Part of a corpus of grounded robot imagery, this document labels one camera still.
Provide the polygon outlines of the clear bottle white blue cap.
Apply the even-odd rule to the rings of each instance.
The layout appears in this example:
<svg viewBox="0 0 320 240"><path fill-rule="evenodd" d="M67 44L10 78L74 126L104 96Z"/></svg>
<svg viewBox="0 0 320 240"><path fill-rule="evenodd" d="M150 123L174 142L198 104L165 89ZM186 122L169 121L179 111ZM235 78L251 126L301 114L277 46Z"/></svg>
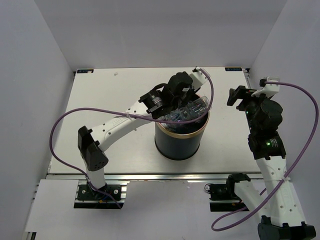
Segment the clear bottle white blue cap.
<svg viewBox="0 0 320 240"><path fill-rule="evenodd" d="M175 123L192 121L205 114L209 109L209 103L210 101L206 96L199 97L194 101L190 101L185 106L161 116L159 120Z"/></svg>

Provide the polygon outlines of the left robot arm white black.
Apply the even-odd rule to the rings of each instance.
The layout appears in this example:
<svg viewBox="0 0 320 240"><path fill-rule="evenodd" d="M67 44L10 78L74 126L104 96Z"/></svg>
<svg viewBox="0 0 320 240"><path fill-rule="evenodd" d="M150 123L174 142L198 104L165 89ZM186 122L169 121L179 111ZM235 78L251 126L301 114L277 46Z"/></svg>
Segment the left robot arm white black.
<svg viewBox="0 0 320 240"><path fill-rule="evenodd" d="M86 167L90 196L96 200L105 196L104 167L109 162L105 152L112 144L149 122L161 123L162 116L195 99L207 80L200 69L194 69L191 74L178 72L168 83L160 83L142 95L126 112L117 112L114 118L99 126L81 127L77 147Z"/></svg>

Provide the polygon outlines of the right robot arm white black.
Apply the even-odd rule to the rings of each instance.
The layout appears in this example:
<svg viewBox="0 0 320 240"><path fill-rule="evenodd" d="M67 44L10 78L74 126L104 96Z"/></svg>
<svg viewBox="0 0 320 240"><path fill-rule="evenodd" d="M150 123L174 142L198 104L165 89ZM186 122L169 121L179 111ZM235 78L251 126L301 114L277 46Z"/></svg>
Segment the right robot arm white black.
<svg viewBox="0 0 320 240"><path fill-rule="evenodd" d="M261 240L312 240L315 227L306 223L302 209L295 200L287 170L286 151L277 132L281 124L282 107L271 98L278 87L265 86L261 90L238 86L230 89L228 106L237 100L237 110L245 112L250 134L248 145L261 171L267 202L255 212Z"/></svg>

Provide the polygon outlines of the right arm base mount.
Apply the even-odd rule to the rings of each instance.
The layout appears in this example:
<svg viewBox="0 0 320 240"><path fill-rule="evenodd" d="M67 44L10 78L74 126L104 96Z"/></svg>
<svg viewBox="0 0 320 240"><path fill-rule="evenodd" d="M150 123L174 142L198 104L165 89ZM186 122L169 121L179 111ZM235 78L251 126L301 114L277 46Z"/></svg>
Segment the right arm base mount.
<svg viewBox="0 0 320 240"><path fill-rule="evenodd" d="M224 184L207 183L204 186L204 191L210 195L210 211L212 213L237 210L248 212L247 206L235 194L235 184L242 181L250 182L251 178L244 173L233 173L228 176Z"/></svg>

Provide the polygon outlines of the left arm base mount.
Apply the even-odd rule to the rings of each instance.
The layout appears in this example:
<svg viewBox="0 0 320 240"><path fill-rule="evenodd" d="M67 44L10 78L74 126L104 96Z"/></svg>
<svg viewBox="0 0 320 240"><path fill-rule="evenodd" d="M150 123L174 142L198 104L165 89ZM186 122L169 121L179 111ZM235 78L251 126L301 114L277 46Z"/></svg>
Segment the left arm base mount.
<svg viewBox="0 0 320 240"><path fill-rule="evenodd" d="M93 190L87 183L79 184L77 187L74 209L109 209L119 210L125 202L126 190L121 184L107 184L100 189L101 192L108 193L114 200L104 194Z"/></svg>

